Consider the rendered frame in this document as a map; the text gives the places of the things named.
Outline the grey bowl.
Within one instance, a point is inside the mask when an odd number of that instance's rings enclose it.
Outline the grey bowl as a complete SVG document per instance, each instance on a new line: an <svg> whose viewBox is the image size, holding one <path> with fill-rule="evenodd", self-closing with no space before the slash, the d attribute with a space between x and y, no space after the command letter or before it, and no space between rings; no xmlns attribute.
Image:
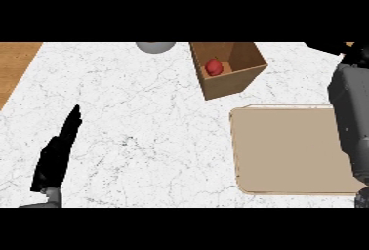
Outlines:
<svg viewBox="0 0 369 250"><path fill-rule="evenodd" d="M160 54L172 48L174 42L137 42L135 45L143 52Z"/></svg>

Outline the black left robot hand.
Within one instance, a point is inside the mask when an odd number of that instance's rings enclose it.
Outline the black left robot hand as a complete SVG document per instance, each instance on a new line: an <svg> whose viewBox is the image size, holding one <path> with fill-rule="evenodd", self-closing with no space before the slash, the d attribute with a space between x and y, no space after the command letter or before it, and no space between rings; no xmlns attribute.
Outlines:
<svg viewBox="0 0 369 250"><path fill-rule="evenodd" d="M53 136L35 164L30 191L41 192L47 188L59 188L64 179L69 155L76 139L79 126L82 124L79 106L75 105L57 136Z"/></svg>

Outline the beige tray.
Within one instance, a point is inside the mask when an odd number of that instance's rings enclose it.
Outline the beige tray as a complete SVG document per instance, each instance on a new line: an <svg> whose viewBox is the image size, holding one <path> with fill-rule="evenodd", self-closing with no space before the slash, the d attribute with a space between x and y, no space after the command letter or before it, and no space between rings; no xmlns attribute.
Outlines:
<svg viewBox="0 0 369 250"><path fill-rule="evenodd" d="M247 194L354 195L327 105L247 105L228 113L236 184Z"/></svg>

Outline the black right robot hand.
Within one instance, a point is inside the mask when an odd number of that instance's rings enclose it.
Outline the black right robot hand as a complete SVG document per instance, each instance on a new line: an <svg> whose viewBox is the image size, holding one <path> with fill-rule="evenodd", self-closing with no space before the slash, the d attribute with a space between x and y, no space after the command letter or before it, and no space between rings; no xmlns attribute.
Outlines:
<svg viewBox="0 0 369 250"><path fill-rule="evenodd" d="M369 69L369 42L355 42L348 46L343 42L306 42L305 45L329 54L342 54L340 64Z"/></svg>

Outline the brown cardboard box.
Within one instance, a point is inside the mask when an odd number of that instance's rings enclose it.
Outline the brown cardboard box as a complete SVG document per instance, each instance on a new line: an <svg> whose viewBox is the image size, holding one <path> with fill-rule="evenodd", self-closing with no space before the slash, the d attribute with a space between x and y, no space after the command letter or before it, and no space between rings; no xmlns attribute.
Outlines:
<svg viewBox="0 0 369 250"><path fill-rule="evenodd" d="M190 51L205 100L240 93L268 66L253 42L191 42ZM221 63L218 76L206 73L209 59Z"/></svg>

